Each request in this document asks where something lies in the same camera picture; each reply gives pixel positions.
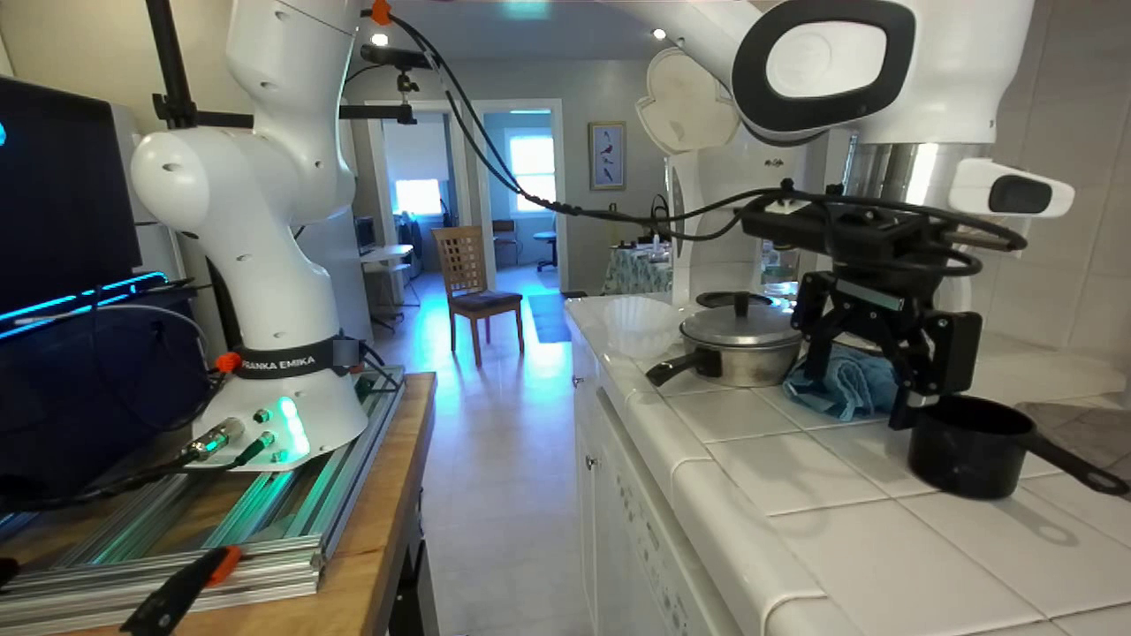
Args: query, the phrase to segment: metal pot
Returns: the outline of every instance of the metal pot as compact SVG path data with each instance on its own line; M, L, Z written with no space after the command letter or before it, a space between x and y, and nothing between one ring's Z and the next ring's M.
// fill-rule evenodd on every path
M801 343L784 309L749 294L733 294L731 306L692 315L679 334L692 350L650 369L647 377L652 386L663 386L688 369L731 386L778 386Z
M1041 458L1092 492L1131 492L1128 481L1040 434L1020 409L990 399L942 396L935 407L918 409L911 426L911 475L960 500L1006 500L1017 489L1024 454Z

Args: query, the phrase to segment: doorway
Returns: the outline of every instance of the doorway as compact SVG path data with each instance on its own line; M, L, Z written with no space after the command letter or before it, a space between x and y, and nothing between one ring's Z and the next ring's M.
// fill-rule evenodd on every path
M369 125L384 238L413 246L415 269L438 273L432 234L458 224L447 112L415 109L415 125Z
M485 131L514 176L537 200L563 203L563 108L554 101L492 101L478 103ZM498 184L498 176L472 162L478 203L492 234L494 269L505 280L541 290L563 290L566 224L545 206Z

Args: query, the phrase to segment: pot handle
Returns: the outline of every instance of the pot handle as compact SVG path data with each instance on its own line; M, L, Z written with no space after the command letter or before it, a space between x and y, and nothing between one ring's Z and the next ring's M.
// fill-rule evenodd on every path
M647 373L647 382L650 382L650 386L663 386L669 377L676 377L676 376L683 376L683 373L688 373L688 369L695 369L695 365L698 365L698 350L683 354L683 359L670 359L670 360L663 360L663 365L652 365L652 369Z
M1059 467L1062 475L1079 478L1086 489L1102 492L1102 495L1131 495L1131 485L1120 481L1115 475L1106 475L1102 467L1074 458L1072 448L1056 447L1053 440L1033 433L1028 434L1028 454L1041 458L1046 463Z

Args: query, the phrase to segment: hallway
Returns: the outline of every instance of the hallway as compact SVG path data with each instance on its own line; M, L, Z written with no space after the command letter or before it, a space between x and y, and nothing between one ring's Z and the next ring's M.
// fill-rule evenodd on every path
M510 269L498 287L554 294L550 276ZM462 317L447 354L435 276L413 280L406 306L415 309L378 329L378 350L438 376L422 527L441 636L585 636L570 343L537 343L525 309L525 359L512 317L494 317L494 343L472 369Z

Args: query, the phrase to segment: wooden chair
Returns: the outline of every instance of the wooden chair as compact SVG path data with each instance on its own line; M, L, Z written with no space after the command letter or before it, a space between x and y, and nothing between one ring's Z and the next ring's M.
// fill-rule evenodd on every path
M479 227L438 227L435 229L438 269L444 276L447 294L447 340L454 354L454 315L470 327L472 365L479 369L479 317L488 317L488 343L492 343L492 317L512 310L520 329L520 354L521 343L521 294L494 294L488 290L488 266L485 266L485 234Z

